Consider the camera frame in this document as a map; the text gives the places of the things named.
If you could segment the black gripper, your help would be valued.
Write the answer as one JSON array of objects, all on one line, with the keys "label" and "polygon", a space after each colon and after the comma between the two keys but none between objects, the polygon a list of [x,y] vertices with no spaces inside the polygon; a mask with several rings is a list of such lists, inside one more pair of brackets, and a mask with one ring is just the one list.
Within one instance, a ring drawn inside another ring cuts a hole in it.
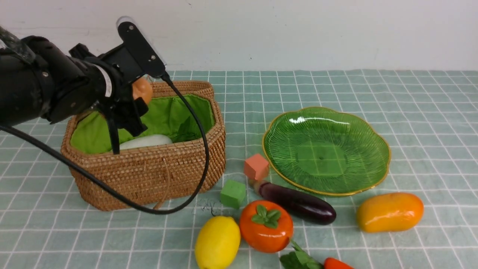
[{"label": "black gripper", "polygon": [[133,137],[147,130],[141,116],[148,111],[148,107],[145,101],[133,98],[133,82],[144,73],[124,44],[99,56],[92,54],[84,44],[77,44],[69,53],[73,58],[94,64],[100,71],[106,72],[105,81],[110,82],[111,87],[105,87],[96,109],[106,119],[112,152],[118,155],[121,151],[119,129],[126,130]]}]

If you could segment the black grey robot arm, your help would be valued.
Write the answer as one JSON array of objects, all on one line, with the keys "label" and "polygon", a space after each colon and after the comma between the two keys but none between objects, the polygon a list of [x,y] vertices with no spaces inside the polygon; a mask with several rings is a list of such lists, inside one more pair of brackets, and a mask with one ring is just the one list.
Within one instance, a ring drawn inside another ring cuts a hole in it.
[{"label": "black grey robot arm", "polygon": [[127,17],[117,22],[122,44],[95,56],[83,44],[63,53],[41,36],[18,38],[1,29],[1,130],[36,118],[56,124],[90,109],[109,129],[112,151],[120,152],[118,130],[132,136],[146,131],[140,117],[146,100],[133,95],[143,75],[162,75],[165,66],[150,42]]}]

